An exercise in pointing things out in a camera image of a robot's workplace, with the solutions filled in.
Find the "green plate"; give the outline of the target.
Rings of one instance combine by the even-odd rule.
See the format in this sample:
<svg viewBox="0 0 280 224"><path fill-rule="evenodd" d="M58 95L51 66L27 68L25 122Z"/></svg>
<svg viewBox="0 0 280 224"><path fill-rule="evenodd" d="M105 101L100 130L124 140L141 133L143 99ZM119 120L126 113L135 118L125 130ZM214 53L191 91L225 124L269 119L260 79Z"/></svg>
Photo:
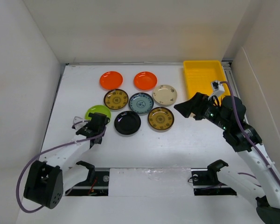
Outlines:
<svg viewBox="0 0 280 224"><path fill-rule="evenodd" d="M91 108L89 108L84 116L86 120L91 120L91 117L89 116L90 113L101 113L106 115L109 119L111 119L111 111L105 105L94 105Z"/></svg>

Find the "black plate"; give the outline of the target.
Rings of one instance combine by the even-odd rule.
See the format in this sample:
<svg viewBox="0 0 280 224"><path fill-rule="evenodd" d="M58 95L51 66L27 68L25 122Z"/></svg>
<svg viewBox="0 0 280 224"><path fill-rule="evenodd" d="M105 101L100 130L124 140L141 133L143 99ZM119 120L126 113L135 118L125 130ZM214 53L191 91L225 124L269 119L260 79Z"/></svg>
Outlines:
<svg viewBox="0 0 280 224"><path fill-rule="evenodd" d="M139 115L133 111L124 111L118 114L114 120L116 131L122 135L132 135L141 126Z"/></svg>

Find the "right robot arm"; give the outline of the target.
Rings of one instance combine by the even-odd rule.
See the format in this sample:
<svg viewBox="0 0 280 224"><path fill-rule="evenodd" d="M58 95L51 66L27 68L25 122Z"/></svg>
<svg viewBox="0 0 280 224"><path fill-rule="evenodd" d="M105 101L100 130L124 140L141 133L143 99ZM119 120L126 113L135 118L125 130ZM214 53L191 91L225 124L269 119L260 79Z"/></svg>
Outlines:
<svg viewBox="0 0 280 224"><path fill-rule="evenodd" d="M206 119L223 130L223 138L242 158L259 182L259 186L217 160L207 166L210 183L222 183L240 194L256 209L266 224L280 224L280 174L269 158L257 131L244 121L246 107L237 97L226 96L220 105L215 99L196 93L190 100L174 105L185 118Z"/></svg>

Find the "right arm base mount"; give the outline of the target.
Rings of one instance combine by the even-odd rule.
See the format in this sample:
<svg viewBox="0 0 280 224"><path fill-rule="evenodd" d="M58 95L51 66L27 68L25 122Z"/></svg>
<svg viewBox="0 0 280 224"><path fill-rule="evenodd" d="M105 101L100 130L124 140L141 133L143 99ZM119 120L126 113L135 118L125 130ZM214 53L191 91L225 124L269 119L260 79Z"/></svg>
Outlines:
<svg viewBox="0 0 280 224"><path fill-rule="evenodd" d="M195 196L236 196L232 188L219 182L207 168L192 168L188 183L193 185Z"/></svg>

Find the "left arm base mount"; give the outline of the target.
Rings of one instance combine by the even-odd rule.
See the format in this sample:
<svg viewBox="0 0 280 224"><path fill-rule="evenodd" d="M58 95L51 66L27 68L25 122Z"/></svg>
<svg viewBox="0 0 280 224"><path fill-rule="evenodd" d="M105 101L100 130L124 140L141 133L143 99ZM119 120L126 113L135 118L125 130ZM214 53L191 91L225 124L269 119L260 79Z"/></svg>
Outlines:
<svg viewBox="0 0 280 224"><path fill-rule="evenodd" d="M98 168L92 181L80 182L65 192L66 196L108 196L109 168Z"/></svg>

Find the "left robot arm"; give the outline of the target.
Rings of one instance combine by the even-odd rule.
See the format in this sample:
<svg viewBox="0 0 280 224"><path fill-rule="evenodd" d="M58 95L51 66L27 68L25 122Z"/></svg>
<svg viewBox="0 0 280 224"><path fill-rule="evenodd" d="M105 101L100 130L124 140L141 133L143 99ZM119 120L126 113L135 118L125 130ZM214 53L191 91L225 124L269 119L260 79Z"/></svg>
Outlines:
<svg viewBox="0 0 280 224"><path fill-rule="evenodd" d="M90 113L90 120L77 121L73 139L45 150L33 157L21 172L28 171L23 197L40 205L55 208L61 198L79 183L95 181L94 165L82 161L82 154L101 144L110 118L102 113Z"/></svg>

